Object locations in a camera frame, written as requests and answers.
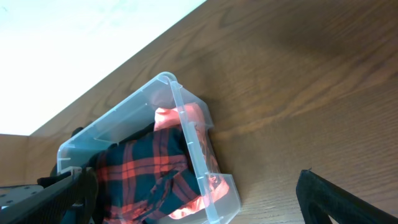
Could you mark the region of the red navy plaid shirt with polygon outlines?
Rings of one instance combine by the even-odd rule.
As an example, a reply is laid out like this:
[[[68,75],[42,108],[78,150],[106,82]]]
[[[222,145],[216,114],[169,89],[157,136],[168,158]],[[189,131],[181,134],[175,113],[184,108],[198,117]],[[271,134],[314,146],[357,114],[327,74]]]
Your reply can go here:
[[[156,223],[201,195],[180,126],[139,131],[86,164],[96,172],[96,223]]]

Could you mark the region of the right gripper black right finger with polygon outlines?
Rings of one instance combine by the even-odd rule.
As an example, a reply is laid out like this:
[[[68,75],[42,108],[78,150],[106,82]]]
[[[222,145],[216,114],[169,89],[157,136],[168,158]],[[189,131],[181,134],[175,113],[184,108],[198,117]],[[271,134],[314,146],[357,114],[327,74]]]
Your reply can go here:
[[[397,223],[397,218],[361,200],[339,186],[302,170],[296,196],[306,224],[331,223]]]

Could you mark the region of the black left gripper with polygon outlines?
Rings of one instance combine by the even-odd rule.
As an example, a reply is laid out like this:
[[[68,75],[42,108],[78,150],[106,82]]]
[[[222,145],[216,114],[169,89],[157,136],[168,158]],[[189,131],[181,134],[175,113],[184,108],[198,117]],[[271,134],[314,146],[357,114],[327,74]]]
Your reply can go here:
[[[62,173],[43,177],[37,180],[37,184],[13,185],[1,187],[1,208],[7,208],[17,204],[73,174],[80,173],[81,167],[69,167]]]

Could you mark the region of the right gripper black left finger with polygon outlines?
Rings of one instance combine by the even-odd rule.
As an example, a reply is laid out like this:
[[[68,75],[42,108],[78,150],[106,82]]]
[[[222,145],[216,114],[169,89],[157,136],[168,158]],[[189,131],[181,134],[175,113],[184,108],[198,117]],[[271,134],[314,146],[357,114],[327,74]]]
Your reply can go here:
[[[1,208],[1,224],[98,223],[97,194],[95,172],[83,169],[17,204]]]

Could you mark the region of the large black garment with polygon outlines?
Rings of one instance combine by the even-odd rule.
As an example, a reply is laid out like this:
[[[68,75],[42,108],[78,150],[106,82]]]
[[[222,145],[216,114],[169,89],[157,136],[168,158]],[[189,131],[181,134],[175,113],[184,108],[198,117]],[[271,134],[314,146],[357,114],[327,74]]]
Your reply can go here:
[[[71,138],[74,137],[75,135],[77,135],[80,131],[83,130],[83,127],[78,127],[76,128],[71,135]],[[51,177],[55,177],[58,176],[58,163],[65,157],[65,153],[64,152],[57,152],[57,160],[56,163],[54,165],[54,167],[52,168],[51,172],[50,172],[50,176]]]

